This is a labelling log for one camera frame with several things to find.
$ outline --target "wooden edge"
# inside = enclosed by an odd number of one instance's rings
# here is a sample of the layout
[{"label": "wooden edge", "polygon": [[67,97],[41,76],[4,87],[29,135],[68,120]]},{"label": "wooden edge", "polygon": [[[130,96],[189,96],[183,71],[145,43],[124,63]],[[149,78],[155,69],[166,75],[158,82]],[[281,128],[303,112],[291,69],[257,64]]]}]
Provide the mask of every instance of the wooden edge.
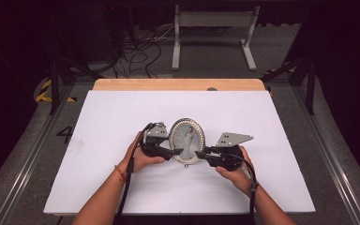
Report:
[{"label": "wooden edge", "polygon": [[99,79],[93,90],[112,91],[264,91],[260,79]]}]

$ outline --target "black cable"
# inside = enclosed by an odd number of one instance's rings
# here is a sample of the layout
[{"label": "black cable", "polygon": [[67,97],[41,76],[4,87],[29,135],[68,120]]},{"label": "black cable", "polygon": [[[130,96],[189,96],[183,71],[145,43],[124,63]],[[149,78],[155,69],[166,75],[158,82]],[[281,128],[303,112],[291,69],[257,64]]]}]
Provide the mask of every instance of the black cable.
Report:
[{"label": "black cable", "polygon": [[[140,60],[140,61],[133,61],[133,58],[134,58],[136,55],[138,55],[138,54],[143,55],[145,58],[144,58],[143,60]],[[131,64],[132,64],[132,63],[143,63],[143,62],[147,61],[147,59],[148,59],[148,56],[147,56],[147,54],[144,53],[144,52],[137,52],[137,53],[133,54],[133,55],[131,56],[130,60],[128,61],[128,62],[129,62],[129,72],[132,73],[132,72],[134,71],[134,70],[131,70]]]},{"label": "black cable", "polygon": [[167,39],[170,39],[170,38],[168,38],[168,37],[173,34],[174,29],[171,28],[171,30],[170,30],[169,32],[168,32],[168,31],[166,31],[166,32],[167,32],[167,33],[166,33],[165,36],[160,36],[160,37],[158,37],[158,38],[155,38],[155,42],[157,43],[157,42],[162,42],[162,41],[165,41],[165,40],[167,40]]},{"label": "black cable", "polygon": [[122,201],[121,204],[119,205],[119,209],[118,209],[118,213],[116,214],[114,220],[113,220],[113,225],[117,225],[119,224],[119,221],[121,219],[122,216],[122,211],[124,209],[125,206],[125,201],[127,200],[127,195],[128,195],[128,190],[130,187],[130,179],[131,179],[131,174],[133,173],[133,169],[134,169],[134,152],[136,151],[137,147],[140,146],[140,142],[142,141],[142,138],[144,136],[144,132],[151,128],[152,124],[148,124],[141,132],[141,134],[139,134],[139,137],[137,138],[137,141],[135,142],[133,149],[131,151],[130,154],[130,159],[129,162],[127,164],[127,182],[125,183],[125,190],[124,190],[124,194],[122,195]]},{"label": "black cable", "polygon": [[158,78],[157,74],[155,74],[153,71],[148,70],[150,73],[154,74],[154,77]]},{"label": "black cable", "polygon": [[154,31],[148,31],[148,32],[145,32],[145,35],[143,37],[140,37],[139,39],[149,39],[149,38],[153,38],[154,36],[157,35],[157,31],[154,30]]},{"label": "black cable", "polygon": [[118,79],[118,72],[116,71],[115,67],[112,66],[113,74],[115,74],[115,78]]},{"label": "black cable", "polygon": [[124,50],[124,55],[134,53],[136,51],[134,48],[128,47],[128,45],[131,46],[131,43],[124,43],[122,46],[122,49]]},{"label": "black cable", "polygon": [[[120,73],[123,77],[129,78],[129,76],[128,76],[127,74],[124,74],[124,73],[121,71],[121,69],[118,68],[118,65],[114,65],[114,66],[116,67],[116,70],[118,70],[119,73]],[[116,70],[115,70],[115,68],[113,68],[113,71],[115,72],[116,78],[118,78],[118,75],[117,75],[117,73],[116,73]]]},{"label": "black cable", "polygon": [[127,55],[126,55],[125,53],[121,56],[121,58],[122,58],[123,60],[127,61],[127,62],[129,61],[129,60],[128,60],[128,57],[127,57]]},{"label": "black cable", "polygon": [[119,61],[119,65],[121,65],[122,70],[123,70],[123,73],[121,72],[121,74],[124,75],[124,77],[128,78],[128,75],[126,75],[127,73],[125,72],[125,67],[124,67],[124,65],[122,64],[121,59],[119,59],[118,61]]},{"label": "black cable", "polygon": [[63,220],[63,217],[60,217],[60,218],[58,219],[58,221],[57,221],[56,225],[60,225],[61,220]]},{"label": "black cable", "polygon": [[150,78],[151,78],[151,75],[149,74],[148,67],[151,66],[155,61],[157,61],[159,59],[160,55],[162,54],[162,50],[160,49],[159,45],[157,45],[156,42],[154,42],[154,41],[151,41],[151,42],[157,46],[157,48],[159,49],[159,54],[153,61],[151,61],[149,64],[147,64],[147,66],[145,66],[145,72],[147,73],[148,77],[150,77]]},{"label": "black cable", "polygon": [[251,220],[252,224],[254,225],[254,224],[256,224],[256,220],[254,217],[254,205],[255,205],[255,201],[256,201],[256,190],[259,185],[259,184],[257,184],[256,173],[253,170],[252,165],[248,161],[246,161],[243,157],[239,157],[234,154],[223,154],[223,155],[241,159],[243,162],[245,162],[245,164],[247,164],[247,169],[252,173],[252,177],[251,177],[252,178],[252,187],[250,189],[249,213],[250,213],[250,220]]},{"label": "black cable", "polygon": [[[133,61],[133,58],[137,55],[137,54],[143,54],[144,56],[145,56],[145,59],[143,59],[143,60],[140,60],[140,61]],[[127,61],[128,63],[142,63],[142,62],[145,62],[146,60],[147,60],[147,54],[146,53],[144,53],[144,52],[136,52],[136,53],[134,53],[131,57],[130,57],[130,59],[127,59],[127,57],[124,55],[124,60],[125,61]]]},{"label": "black cable", "polygon": [[139,48],[139,51],[145,51],[145,50],[149,49],[151,46],[153,46],[153,41],[147,39],[144,42],[144,45],[141,48]]}]

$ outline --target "forearm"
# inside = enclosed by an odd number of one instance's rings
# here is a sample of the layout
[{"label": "forearm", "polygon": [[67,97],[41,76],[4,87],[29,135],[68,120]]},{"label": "forearm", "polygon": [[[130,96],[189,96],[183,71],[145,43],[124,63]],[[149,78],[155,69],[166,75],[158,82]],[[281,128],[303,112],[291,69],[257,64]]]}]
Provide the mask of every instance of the forearm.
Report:
[{"label": "forearm", "polygon": [[283,212],[262,186],[259,186],[255,193],[255,208],[262,224],[296,224],[285,212]]},{"label": "forearm", "polygon": [[119,197],[124,182],[121,175],[113,170],[95,194],[83,206],[72,224],[113,224]]}]

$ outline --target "black curtain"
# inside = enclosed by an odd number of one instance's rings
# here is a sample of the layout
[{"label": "black curtain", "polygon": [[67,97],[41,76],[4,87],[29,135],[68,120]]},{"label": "black curtain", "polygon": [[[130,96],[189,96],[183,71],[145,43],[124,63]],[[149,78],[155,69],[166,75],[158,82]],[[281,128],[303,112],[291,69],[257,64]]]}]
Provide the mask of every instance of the black curtain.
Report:
[{"label": "black curtain", "polygon": [[34,90],[48,65],[19,3],[0,1],[0,168],[35,111]]},{"label": "black curtain", "polygon": [[360,165],[360,4],[333,11],[333,35],[317,58],[317,73],[337,126]]}]

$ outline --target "metal frame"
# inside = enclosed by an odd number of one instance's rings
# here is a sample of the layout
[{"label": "metal frame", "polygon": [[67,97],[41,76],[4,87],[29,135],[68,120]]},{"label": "metal frame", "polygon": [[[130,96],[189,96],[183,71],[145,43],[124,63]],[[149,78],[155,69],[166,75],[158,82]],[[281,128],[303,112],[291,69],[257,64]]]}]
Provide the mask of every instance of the metal frame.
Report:
[{"label": "metal frame", "polygon": [[352,222],[354,224],[360,224],[360,204],[353,192],[346,174],[343,169],[341,169],[340,163],[336,158],[334,151],[332,150],[328,141],[324,138],[322,129],[319,126],[317,120],[313,115],[308,111],[308,108],[304,104],[304,93],[301,87],[294,87],[293,93],[296,96],[296,99],[300,103],[301,108],[303,109],[304,114],[308,120],[308,123],[313,130],[316,141],[319,145],[323,161],[325,162],[328,171],[332,175],[333,181],[337,187],[338,193],[340,194],[341,199],[343,200],[347,211],[350,214]]},{"label": "metal frame", "polygon": [[[192,119],[188,119],[188,118],[180,119],[173,124],[173,126],[171,128],[170,136],[169,136],[169,145],[171,147],[171,150],[174,150],[174,148],[176,148],[174,139],[175,139],[177,130],[182,126],[191,126],[194,128],[194,130],[198,136],[198,151],[201,152],[205,147],[205,137],[203,134],[203,129],[201,128],[201,126],[199,124],[197,124],[197,122],[195,122]],[[195,156],[191,159],[181,158],[180,155],[173,156],[173,157],[177,161],[179,161],[183,164],[186,164],[186,165],[194,164],[199,160],[197,156]]]},{"label": "metal frame", "polygon": [[256,70],[256,64],[250,52],[249,44],[252,39],[253,30],[259,16],[260,7],[255,7],[253,11],[180,11],[176,5],[174,12],[174,47],[172,69],[180,68],[180,26],[237,26],[248,27],[247,37],[241,39],[242,50],[247,59],[250,70]]},{"label": "metal frame", "polygon": [[25,161],[22,170],[19,172],[19,175],[16,178],[16,181],[13,184],[9,194],[7,195],[1,209],[0,209],[0,224],[7,224],[8,220],[13,213],[17,202],[20,200],[25,187],[28,184],[28,181],[32,175],[32,172],[37,166],[39,158],[43,152],[43,148],[47,141],[47,137],[49,136],[55,121],[58,118],[61,110],[63,109],[66,99],[69,97],[69,94],[72,90],[72,86],[66,85],[63,94],[61,95],[60,104],[58,105],[56,111],[53,115],[50,115],[45,122],[38,138],[35,143],[33,149],[31,150],[30,155]]}]

